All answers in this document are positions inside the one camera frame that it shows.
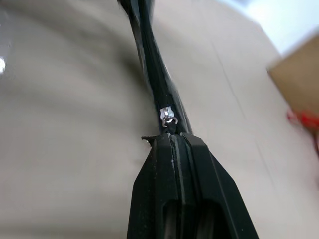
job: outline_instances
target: white wall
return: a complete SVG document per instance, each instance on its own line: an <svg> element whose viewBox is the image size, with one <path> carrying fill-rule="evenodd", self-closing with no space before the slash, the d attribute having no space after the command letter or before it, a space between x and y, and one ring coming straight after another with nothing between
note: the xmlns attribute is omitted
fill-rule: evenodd
<svg viewBox="0 0 319 239"><path fill-rule="evenodd" d="M285 53L319 25L318 0L253 0L240 5L221 0L259 22L280 53Z"/></svg>

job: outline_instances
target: beige surface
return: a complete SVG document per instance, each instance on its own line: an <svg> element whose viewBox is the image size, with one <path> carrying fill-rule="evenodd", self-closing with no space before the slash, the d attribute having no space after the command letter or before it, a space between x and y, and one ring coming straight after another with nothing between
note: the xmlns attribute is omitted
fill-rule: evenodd
<svg viewBox="0 0 319 239"><path fill-rule="evenodd" d="M4 4L19 11L0 87L0 238L125 238L140 136L158 131L125 15L114 0ZM261 28L204 0L156 0L153 27L260 238L316 238L318 159L285 120Z"/></svg>

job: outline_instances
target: cardboard box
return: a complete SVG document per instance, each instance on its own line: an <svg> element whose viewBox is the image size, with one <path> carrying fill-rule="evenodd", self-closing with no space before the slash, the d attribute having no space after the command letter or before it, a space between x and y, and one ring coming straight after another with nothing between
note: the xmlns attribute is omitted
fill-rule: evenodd
<svg viewBox="0 0 319 239"><path fill-rule="evenodd" d="M319 116L318 34L271 67L268 73L292 110Z"/></svg>

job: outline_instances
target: black plastic part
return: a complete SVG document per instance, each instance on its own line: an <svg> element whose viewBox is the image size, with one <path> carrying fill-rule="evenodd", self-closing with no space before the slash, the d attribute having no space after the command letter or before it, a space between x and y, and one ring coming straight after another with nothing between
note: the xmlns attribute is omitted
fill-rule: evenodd
<svg viewBox="0 0 319 239"><path fill-rule="evenodd" d="M176 133L192 133L184 106L153 36L150 23L153 0L118 0L118 2L131 23L144 79L154 99L161 132L163 133L166 128L161 123L160 109L171 106L178 119Z"/></svg>
<svg viewBox="0 0 319 239"><path fill-rule="evenodd" d="M238 188L190 134L153 142L133 186L128 239L257 239Z"/></svg>

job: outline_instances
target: red object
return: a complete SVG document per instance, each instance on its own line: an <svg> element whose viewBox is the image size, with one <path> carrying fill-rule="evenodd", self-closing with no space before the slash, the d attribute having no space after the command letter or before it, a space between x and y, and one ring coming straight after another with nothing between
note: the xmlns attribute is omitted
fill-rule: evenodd
<svg viewBox="0 0 319 239"><path fill-rule="evenodd" d="M287 119L290 122L299 122L304 127L313 128L318 130L319 129L319 117L315 116L314 114L306 113L306 112L295 112L295 111L288 111L287 112Z"/></svg>
<svg viewBox="0 0 319 239"><path fill-rule="evenodd" d="M294 124L302 124L304 127L315 130L314 146L319 157L319 117L306 112L287 111L287 119Z"/></svg>

